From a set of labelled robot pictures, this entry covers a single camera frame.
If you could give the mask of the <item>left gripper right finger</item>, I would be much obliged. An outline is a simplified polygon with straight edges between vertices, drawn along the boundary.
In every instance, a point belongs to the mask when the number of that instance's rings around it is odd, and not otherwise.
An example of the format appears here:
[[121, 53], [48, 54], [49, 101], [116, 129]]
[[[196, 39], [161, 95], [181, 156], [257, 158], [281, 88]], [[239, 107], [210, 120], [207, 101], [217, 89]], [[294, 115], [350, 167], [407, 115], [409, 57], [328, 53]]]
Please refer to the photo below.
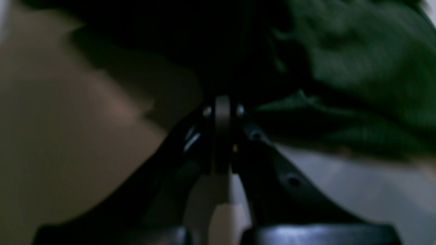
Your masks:
[[255, 223], [242, 245], [400, 245], [390, 224], [368, 222], [330, 200], [274, 147], [241, 104], [225, 97], [230, 169]]

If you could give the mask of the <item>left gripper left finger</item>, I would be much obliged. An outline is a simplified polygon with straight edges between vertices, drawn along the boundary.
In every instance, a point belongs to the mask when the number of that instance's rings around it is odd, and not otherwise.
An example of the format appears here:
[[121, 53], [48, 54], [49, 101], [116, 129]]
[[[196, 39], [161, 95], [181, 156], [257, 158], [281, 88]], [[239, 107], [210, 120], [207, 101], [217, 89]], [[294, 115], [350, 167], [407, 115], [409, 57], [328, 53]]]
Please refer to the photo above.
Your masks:
[[225, 99], [206, 102], [104, 201], [60, 225], [43, 226], [34, 245], [192, 244], [183, 219], [201, 177], [225, 175]]

